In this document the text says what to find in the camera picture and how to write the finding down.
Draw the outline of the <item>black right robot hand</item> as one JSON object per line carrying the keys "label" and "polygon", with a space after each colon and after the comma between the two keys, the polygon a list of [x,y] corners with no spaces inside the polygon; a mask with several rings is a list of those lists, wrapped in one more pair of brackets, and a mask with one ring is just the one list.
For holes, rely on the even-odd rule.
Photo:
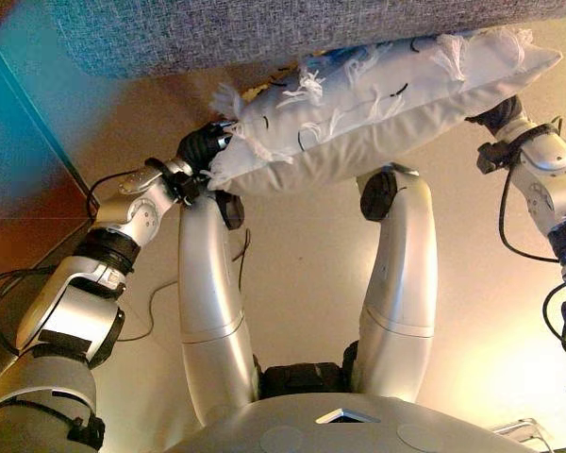
{"label": "black right robot hand", "polygon": [[482,112],[465,120],[472,124],[485,127],[491,135],[495,136],[499,130],[514,120],[523,112],[523,105],[518,95],[505,99],[492,109]]}

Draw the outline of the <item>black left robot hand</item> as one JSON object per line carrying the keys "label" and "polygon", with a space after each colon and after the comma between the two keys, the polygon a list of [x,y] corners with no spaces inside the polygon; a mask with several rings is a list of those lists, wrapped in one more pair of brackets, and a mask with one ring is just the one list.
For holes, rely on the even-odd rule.
{"label": "black left robot hand", "polygon": [[232,125],[230,121],[205,124],[180,141],[176,155],[190,166],[194,175],[206,171],[215,156],[227,148],[232,134],[225,129]]}

